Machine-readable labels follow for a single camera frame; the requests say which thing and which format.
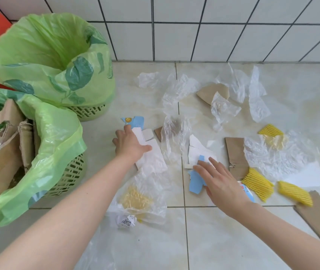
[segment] green trash bag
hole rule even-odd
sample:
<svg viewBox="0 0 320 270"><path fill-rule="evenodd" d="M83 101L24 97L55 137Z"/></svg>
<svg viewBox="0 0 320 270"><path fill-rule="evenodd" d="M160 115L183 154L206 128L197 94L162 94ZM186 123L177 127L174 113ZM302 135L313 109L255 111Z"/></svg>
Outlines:
<svg viewBox="0 0 320 270"><path fill-rule="evenodd" d="M115 94L108 44L70 14L30 14L0 36L0 83L55 106L98 106Z"/></svg>
<svg viewBox="0 0 320 270"><path fill-rule="evenodd" d="M36 121L41 145L25 176L14 188L0 195L0 226L26 212L60 180L68 163L86 150L83 128L73 111L5 89L0 89L0 110L9 98L16 101L27 118Z"/></svg>

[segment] beige floor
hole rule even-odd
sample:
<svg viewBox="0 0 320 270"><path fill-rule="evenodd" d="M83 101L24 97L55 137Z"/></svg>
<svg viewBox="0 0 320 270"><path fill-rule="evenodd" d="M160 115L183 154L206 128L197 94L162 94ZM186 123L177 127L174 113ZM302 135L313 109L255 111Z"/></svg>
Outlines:
<svg viewBox="0 0 320 270"><path fill-rule="evenodd" d="M211 147L218 160L228 163L225 136L243 137L255 134L267 123L282 130L301 130L320 146L320 64L264 64L262 83L268 95L264 101L272 115L261 123L252 121L246 103L220 133L212 130L213 116L195 95L179 103L179 112L192 116L192 132ZM246 73L252 66L235 64ZM123 126L121 117L142 115L145 128L162 125L163 91L144 91L136 87L134 78L141 72L161 72L181 77L186 74L200 83L212 81L217 74L229 78L226 64L217 63L114 63L117 98L109 111L94 121L82 123L88 170L86 179L114 157L111 143L114 132ZM133 168L126 178L136 172ZM189 192L189 176L182 171L181 159L169 166L171 193L167 198L167 222L164 226L137 224L130 230L119 230L113 238L112 250L118 269L288 269L264 243L237 222L213 207L206 193ZM61 198L40 200L32 209L7 227L0 228L0 252L36 219L56 205ZM316 237L293 210L293 202L277 193L264 206L266 209Z"/></svg>

